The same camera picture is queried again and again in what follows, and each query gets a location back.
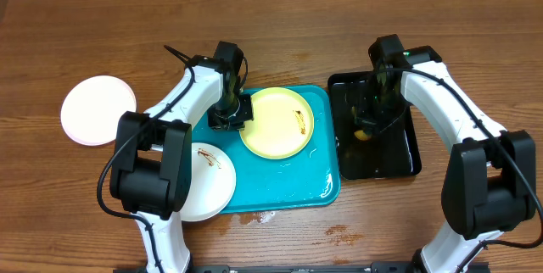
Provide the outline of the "orange green sponge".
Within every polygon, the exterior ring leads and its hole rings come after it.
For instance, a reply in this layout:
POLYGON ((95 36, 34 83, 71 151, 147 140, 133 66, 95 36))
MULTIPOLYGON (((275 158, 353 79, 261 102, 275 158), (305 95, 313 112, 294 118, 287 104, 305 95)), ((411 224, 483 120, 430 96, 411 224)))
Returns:
POLYGON ((351 107, 351 114, 355 126, 354 135, 360 141, 368 141, 374 131, 374 119, 356 106, 351 107))

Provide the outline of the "yellow plate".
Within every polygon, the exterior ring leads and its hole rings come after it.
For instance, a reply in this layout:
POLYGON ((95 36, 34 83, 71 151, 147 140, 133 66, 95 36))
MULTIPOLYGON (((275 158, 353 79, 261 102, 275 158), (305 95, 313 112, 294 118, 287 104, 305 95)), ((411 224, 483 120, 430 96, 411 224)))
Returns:
POLYGON ((285 87, 270 87, 250 96, 253 119, 240 131, 244 146, 264 159, 286 159, 310 141, 314 115, 309 103, 285 87))

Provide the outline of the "pink white plate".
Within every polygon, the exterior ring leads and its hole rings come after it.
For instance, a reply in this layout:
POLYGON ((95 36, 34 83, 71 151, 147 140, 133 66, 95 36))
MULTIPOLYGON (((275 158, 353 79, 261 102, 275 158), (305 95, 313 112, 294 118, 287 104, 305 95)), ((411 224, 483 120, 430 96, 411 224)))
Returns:
POLYGON ((74 142, 101 146, 115 140, 120 117, 136 109, 136 96, 123 80, 98 75, 80 82, 68 93, 60 122, 74 142))

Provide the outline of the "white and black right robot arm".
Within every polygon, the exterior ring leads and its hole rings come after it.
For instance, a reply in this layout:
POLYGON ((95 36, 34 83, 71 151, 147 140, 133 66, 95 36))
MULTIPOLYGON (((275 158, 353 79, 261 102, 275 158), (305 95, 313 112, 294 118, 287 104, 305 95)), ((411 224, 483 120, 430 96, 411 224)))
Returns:
POLYGON ((473 259, 490 245, 531 249, 542 244, 507 242, 505 232, 542 215, 536 194, 535 142, 526 131, 493 121, 450 76, 430 47, 406 50, 380 38, 368 50, 373 70, 348 95, 348 136, 393 145, 386 131, 416 107, 450 154, 441 207, 445 222, 410 263, 384 263, 378 272, 486 272, 473 259))

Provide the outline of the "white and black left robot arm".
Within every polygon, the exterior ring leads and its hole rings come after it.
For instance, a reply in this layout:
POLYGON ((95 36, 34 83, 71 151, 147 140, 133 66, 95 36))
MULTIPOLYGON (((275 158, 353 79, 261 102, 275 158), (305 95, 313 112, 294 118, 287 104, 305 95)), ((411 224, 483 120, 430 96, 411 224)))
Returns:
POLYGON ((148 112, 120 117, 114 153, 97 183, 103 212, 136 221, 148 255, 144 272, 192 267, 176 217, 192 180, 193 127, 207 117, 213 130, 241 131, 253 118, 240 49, 217 48, 211 58, 171 53, 185 66, 182 80, 148 112))

